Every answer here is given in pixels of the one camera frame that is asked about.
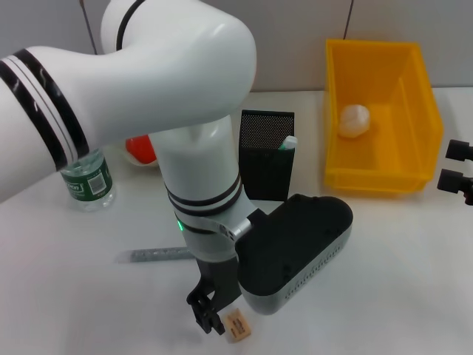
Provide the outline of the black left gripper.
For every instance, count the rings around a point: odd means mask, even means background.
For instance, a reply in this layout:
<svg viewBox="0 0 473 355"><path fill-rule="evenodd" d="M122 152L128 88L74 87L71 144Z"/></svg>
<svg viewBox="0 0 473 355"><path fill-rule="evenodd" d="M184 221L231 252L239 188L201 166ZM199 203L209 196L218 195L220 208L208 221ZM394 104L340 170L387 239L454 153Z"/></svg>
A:
<svg viewBox="0 0 473 355"><path fill-rule="evenodd" d="M218 315L240 295L237 280L237 258L211 263L197 259L200 281L187 296L197 324L206 334L215 330L219 335L225 333L225 327Z"/></svg>

